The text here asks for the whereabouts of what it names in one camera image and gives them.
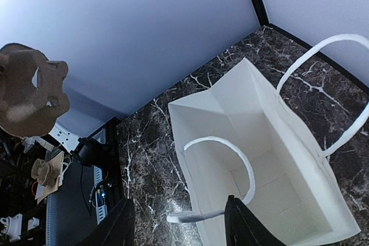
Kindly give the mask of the brown pulp cup carrier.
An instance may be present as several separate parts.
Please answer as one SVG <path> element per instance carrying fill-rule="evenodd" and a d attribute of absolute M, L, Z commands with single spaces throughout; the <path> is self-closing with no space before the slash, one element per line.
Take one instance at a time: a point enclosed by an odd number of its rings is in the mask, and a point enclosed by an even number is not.
<path fill-rule="evenodd" d="M 15 137 L 47 135 L 70 109 L 63 92 L 69 68 L 18 43 L 1 48 L 1 129 Z"/>

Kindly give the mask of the brown paper bag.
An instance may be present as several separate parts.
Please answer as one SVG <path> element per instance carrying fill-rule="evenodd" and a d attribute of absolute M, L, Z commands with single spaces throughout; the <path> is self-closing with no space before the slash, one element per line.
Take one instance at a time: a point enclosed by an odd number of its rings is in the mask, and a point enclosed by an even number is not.
<path fill-rule="evenodd" d="M 360 232 L 327 156 L 363 127 L 368 109 L 324 150 L 280 96 L 295 70 L 337 41 L 368 47 L 360 35 L 329 37 L 297 59 L 277 86 L 243 59 L 209 89 L 169 103 L 192 209 L 168 215 L 168 222 L 196 223 L 204 245 L 224 245 L 225 205 L 233 195 L 277 243 L 325 245 Z"/>

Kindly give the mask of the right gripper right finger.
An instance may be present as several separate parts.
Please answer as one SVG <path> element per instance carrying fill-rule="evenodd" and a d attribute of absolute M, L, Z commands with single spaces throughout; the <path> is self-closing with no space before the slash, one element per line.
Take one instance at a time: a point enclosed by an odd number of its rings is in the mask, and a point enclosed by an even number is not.
<path fill-rule="evenodd" d="M 239 198 L 233 195 L 228 197 L 224 221 L 227 246 L 284 245 L 263 226 Z"/>

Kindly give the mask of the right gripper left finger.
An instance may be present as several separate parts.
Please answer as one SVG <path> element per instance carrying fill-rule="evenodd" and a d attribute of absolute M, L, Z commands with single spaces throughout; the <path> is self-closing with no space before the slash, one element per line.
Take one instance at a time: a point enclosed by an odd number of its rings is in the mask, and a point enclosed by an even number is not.
<path fill-rule="evenodd" d="M 94 230 L 77 245 L 134 245 L 135 209 L 131 199 L 121 199 Z"/>

